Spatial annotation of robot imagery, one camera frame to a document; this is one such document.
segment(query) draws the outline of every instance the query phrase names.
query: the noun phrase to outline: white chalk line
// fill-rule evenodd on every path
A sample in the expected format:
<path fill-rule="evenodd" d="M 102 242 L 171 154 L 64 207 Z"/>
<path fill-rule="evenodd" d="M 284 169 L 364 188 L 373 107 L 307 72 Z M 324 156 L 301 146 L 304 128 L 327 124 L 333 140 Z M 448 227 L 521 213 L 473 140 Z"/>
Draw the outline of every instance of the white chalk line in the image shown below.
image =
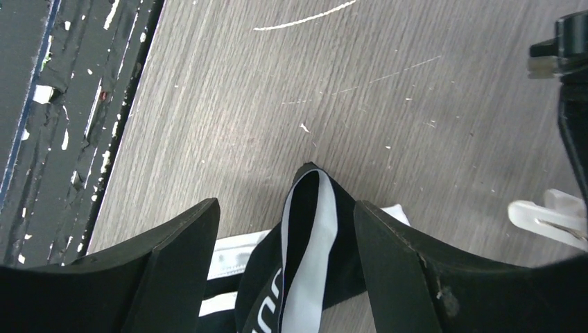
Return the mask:
<path fill-rule="evenodd" d="M 336 11 L 342 10 L 345 7 L 348 7 L 354 3 L 356 3 L 357 0 L 351 0 L 349 2 L 344 3 L 343 5 L 339 5 L 331 10 L 328 10 L 326 12 L 322 12 L 320 14 L 311 16 L 311 17 L 307 17 L 306 19 L 300 19 L 298 21 L 294 21 L 294 22 L 290 22 L 290 23 L 285 23 L 285 24 L 280 24 L 278 26 L 264 26 L 263 28 L 253 28 L 254 31 L 269 31 L 269 30 L 276 30 L 276 29 L 282 29 L 282 28 L 288 28 L 289 26 L 295 26 L 296 24 L 302 24 L 304 22 L 308 22 L 308 21 L 312 21 L 313 19 L 318 19 L 321 18 L 323 16 L 327 16 L 328 14 L 332 14 Z"/>

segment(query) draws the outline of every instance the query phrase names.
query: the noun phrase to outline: black metal edge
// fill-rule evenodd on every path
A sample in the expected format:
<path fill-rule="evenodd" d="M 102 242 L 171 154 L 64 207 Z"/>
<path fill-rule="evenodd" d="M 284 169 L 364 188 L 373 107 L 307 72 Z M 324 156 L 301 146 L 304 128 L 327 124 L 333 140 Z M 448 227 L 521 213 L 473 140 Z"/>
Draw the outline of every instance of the black metal edge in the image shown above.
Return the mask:
<path fill-rule="evenodd" d="M 163 3 L 62 0 L 37 83 L 54 94 L 32 104 L 0 214 L 5 265 L 67 264 L 86 253 Z"/>

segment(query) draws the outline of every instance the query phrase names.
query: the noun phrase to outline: black and white strap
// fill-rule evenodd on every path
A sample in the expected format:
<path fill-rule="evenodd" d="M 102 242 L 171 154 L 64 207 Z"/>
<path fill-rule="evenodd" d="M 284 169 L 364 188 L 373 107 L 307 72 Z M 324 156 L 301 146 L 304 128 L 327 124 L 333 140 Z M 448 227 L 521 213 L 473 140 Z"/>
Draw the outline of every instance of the black and white strap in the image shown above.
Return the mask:
<path fill-rule="evenodd" d="M 319 183 L 310 237 L 283 305 L 274 305 L 278 308 L 275 311 L 281 310 L 282 313 L 281 332 L 283 333 L 316 333 L 319 331 L 329 254 L 338 233 L 337 202 L 331 179 L 321 169 L 308 170 L 292 186 L 284 204 L 280 230 L 282 243 L 282 269 L 280 271 L 284 272 L 286 269 L 289 228 L 296 227 L 290 225 L 292 209 L 297 209 L 292 207 L 294 190 L 301 180 L 313 172 L 318 173 Z M 383 210 L 399 221 L 410 225 L 400 205 Z M 270 230 L 265 230 L 219 239 L 214 248 L 208 280 L 230 278 L 243 274 L 252 251 L 269 232 Z M 279 276 L 282 283 L 278 285 L 284 286 L 284 274 L 279 274 L 280 271 L 276 277 Z M 282 294 L 282 290 L 276 290 L 276 292 Z M 200 317 L 234 309 L 236 298 L 237 291 L 231 291 L 203 300 Z M 259 325 L 259 329 L 261 332 L 258 333 L 272 332 L 268 325 Z"/>

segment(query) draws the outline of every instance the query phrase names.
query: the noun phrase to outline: scratch mark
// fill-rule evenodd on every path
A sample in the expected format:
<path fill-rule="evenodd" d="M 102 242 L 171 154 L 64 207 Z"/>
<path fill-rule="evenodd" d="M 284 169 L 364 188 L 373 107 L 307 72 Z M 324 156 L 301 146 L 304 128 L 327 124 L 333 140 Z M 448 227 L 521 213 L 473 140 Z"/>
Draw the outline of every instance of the scratch mark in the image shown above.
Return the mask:
<path fill-rule="evenodd" d="M 418 63 L 418 64 L 416 64 L 416 65 L 412 65 L 412 66 L 410 66 L 410 67 L 407 67 L 407 68 L 405 68 L 405 69 L 402 69 L 401 71 L 397 71 L 396 73 L 392 73 L 392 74 L 389 74 L 389 75 L 386 75 L 386 76 L 382 76 L 381 78 L 377 78 L 377 79 L 375 79 L 375 80 L 371 80 L 371 81 L 370 81 L 368 84 L 372 84 L 372 83 L 374 83 L 374 82 L 378 82 L 378 81 L 381 81 L 381 80 L 385 80 L 385 79 L 387 79 L 387 78 L 391 78 L 391 77 L 393 77 L 393 76 L 399 75 L 399 74 L 400 74 L 400 73 L 402 73 L 403 71 L 408 71 L 408 70 L 410 70 L 410 69 L 413 69 L 413 68 L 415 68 L 415 67 L 422 66 L 422 65 L 424 65 L 424 64 L 427 64 L 427 63 L 429 63 L 429 62 L 431 62 L 431 61 L 435 61 L 435 60 L 437 60 L 437 59 L 439 59 L 439 58 L 441 58 L 441 55 L 437 55 L 436 57 L 434 57 L 434 58 L 431 58 L 431 59 L 429 59 L 429 60 L 425 60 L 425 61 L 423 61 L 423 62 L 419 62 L 419 63 Z"/>
<path fill-rule="evenodd" d="M 305 99 L 303 101 L 297 101 L 297 102 L 282 102 L 282 105 L 302 104 L 302 103 L 306 103 L 306 102 L 312 102 L 312 99 Z"/>
<path fill-rule="evenodd" d="M 254 31 L 269 31 L 269 30 L 276 30 L 276 29 L 281 29 L 281 28 L 288 28 L 289 26 L 295 26 L 296 24 L 302 24 L 304 22 L 308 22 L 308 21 L 312 21 L 313 19 L 318 19 L 321 18 L 323 16 L 327 16 L 328 14 L 332 14 L 336 11 L 342 10 L 345 7 L 348 7 L 352 4 L 354 4 L 357 0 L 351 0 L 349 2 L 344 3 L 343 5 L 339 5 L 331 10 L 328 10 L 326 12 L 322 12 L 320 14 L 314 15 L 314 16 L 310 16 L 307 17 L 306 19 L 300 19 L 298 21 L 294 21 L 294 22 L 290 22 L 290 23 L 285 23 L 285 24 L 280 24 L 278 26 L 265 26 L 263 28 L 253 28 Z"/>
<path fill-rule="evenodd" d="M 419 67 L 419 66 L 425 65 L 425 64 L 427 64 L 427 63 L 429 63 L 429 62 L 432 62 L 432 61 L 435 61 L 435 60 L 437 60 L 437 59 L 439 59 L 439 58 L 441 58 L 441 57 L 442 57 L 441 55 L 437 55 L 437 56 L 436 56 L 436 57 L 434 57 L 434 58 L 431 58 L 431 59 L 429 59 L 429 60 L 425 60 L 425 61 L 423 61 L 423 62 L 419 62 L 418 64 L 416 64 L 416 65 L 412 65 L 412 66 L 410 66 L 410 67 L 407 67 L 407 68 L 405 68 L 405 69 L 402 69 L 401 71 L 397 71 L 397 72 L 395 72 L 395 73 L 392 73 L 392 74 L 389 74 L 389 75 L 386 75 L 386 76 L 382 76 L 381 78 L 377 78 L 377 79 L 375 79 L 375 80 L 371 80 L 370 82 L 368 82 L 368 85 L 371 85 L 372 83 L 376 83 L 376 82 L 379 82 L 379 81 L 385 80 L 385 79 L 387 79 L 387 78 L 391 78 L 391 77 L 393 77 L 393 76 L 396 76 L 396 75 L 400 75 L 400 74 L 402 74 L 402 72 L 405 72 L 405 71 L 411 70 L 411 69 L 413 69 L 413 68 L 415 68 L 415 67 Z M 333 93 L 333 94 L 331 94 L 331 95 L 333 95 L 333 96 L 334 96 L 334 95 L 337 95 L 337 94 L 342 94 L 343 92 L 350 92 L 350 91 L 352 91 L 352 90 L 358 89 L 359 87 L 361 87 L 361 86 L 360 86 L 360 85 L 357 85 L 356 87 L 353 87 L 353 88 L 348 88 L 348 89 L 345 89 L 345 90 L 341 90 L 341 91 L 339 91 L 339 92 L 334 92 L 334 93 Z"/>
<path fill-rule="evenodd" d="M 303 129 L 306 133 L 310 133 L 311 132 L 308 128 L 306 128 L 306 126 L 304 125 L 304 123 L 301 123 L 300 124 L 300 128 Z"/>

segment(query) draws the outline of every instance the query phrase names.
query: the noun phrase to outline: white fabric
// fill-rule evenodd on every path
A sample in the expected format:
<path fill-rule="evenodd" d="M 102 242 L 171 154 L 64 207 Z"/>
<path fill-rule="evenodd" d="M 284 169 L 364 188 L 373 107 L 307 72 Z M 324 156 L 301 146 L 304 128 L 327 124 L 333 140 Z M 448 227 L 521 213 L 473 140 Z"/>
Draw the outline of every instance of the white fabric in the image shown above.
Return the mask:
<path fill-rule="evenodd" d="M 208 280 L 244 272 L 251 252 L 269 232 L 264 230 L 217 240 L 210 261 Z"/>

